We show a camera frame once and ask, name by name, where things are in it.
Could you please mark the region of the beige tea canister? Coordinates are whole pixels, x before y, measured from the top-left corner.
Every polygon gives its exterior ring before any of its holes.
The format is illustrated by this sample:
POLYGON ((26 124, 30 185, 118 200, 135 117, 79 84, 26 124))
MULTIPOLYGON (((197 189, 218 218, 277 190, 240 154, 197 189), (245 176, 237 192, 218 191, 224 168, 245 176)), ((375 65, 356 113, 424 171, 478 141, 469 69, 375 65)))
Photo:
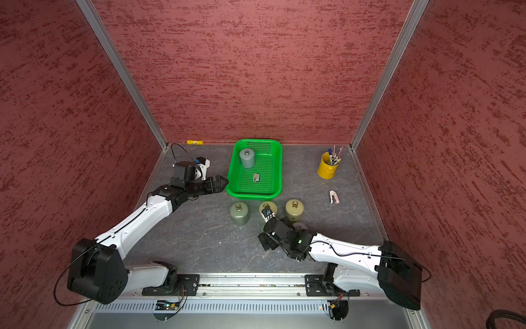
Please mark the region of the beige tea canister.
POLYGON ((261 215, 261 217, 263 219, 266 218, 266 214, 264 212, 264 209, 267 206, 271 209, 272 213, 274 213, 275 215, 278 213, 278 207, 277 207, 277 205, 274 202, 271 202, 271 201, 263 202, 259 206, 259 214, 261 215))

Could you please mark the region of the yellow-green tea canister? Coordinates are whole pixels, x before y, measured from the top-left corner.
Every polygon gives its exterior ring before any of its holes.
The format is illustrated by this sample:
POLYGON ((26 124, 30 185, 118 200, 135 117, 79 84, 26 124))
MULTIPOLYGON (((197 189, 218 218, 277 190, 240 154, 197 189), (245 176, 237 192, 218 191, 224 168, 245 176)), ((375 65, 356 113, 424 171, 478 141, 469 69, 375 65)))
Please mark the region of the yellow-green tea canister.
POLYGON ((286 216, 291 222, 298 222, 304 213, 304 204, 298 199, 291 199, 286 203, 286 216))

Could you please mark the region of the green tea canister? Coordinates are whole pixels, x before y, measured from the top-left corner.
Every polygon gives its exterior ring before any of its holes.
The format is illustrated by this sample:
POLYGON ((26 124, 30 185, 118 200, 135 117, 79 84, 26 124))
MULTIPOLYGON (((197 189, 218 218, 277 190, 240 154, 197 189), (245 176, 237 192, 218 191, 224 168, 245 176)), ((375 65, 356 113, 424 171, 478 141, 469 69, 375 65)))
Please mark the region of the green tea canister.
POLYGON ((244 202, 236 202, 230 207, 230 216, 237 226, 244 226, 249 221, 249 207, 244 202))

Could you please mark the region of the grey tea canister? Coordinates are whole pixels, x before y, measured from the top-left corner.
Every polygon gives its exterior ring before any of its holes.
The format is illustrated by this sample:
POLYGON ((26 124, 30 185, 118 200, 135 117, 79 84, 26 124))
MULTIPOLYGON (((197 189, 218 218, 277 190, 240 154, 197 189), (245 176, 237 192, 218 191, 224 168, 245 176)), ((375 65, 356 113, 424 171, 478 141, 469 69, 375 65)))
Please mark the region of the grey tea canister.
POLYGON ((245 169, 251 169, 256 163, 255 152, 251 148, 242 149, 239 153, 241 164, 245 169))

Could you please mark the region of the grey-green tea canister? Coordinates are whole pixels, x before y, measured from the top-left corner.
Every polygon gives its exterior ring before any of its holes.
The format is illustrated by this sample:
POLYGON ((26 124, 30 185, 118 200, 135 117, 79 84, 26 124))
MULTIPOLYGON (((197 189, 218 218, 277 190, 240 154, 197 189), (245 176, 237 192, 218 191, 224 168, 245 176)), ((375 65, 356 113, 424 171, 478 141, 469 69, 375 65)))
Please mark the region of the grey-green tea canister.
POLYGON ((293 228, 296 231, 307 230, 308 229, 308 227, 305 224, 299 223, 299 222, 293 223, 293 228))

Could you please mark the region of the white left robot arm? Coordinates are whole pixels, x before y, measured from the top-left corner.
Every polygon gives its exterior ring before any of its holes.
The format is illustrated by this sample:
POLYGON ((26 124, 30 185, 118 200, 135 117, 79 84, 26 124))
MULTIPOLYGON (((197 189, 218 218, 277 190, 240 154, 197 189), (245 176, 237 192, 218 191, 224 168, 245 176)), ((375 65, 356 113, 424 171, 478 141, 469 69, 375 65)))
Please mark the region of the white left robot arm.
POLYGON ((159 222, 181 205, 201 195, 221 193, 229 184, 220 175, 187 184, 162 185, 145 203, 95 239, 81 239, 72 251, 67 289, 100 304, 110 304, 122 293, 154 289, 179 292, 177 268, 162 261, 127 268, 124 260, 132 248, 159 222))

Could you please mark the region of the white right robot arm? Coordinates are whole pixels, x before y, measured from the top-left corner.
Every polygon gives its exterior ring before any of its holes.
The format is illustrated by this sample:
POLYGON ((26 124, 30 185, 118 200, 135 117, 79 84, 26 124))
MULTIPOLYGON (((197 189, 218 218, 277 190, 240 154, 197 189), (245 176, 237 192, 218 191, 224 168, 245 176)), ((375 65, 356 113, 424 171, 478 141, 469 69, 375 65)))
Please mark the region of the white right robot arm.
POLYGON ((391 241, 357 245, 296 229, 287 219, 267 219, 258 239, 265 250, 280 248, 290 259, 327 263, 325 285, 339 291, 380 291, 406 309, 421 309, 424 267, 391 241))

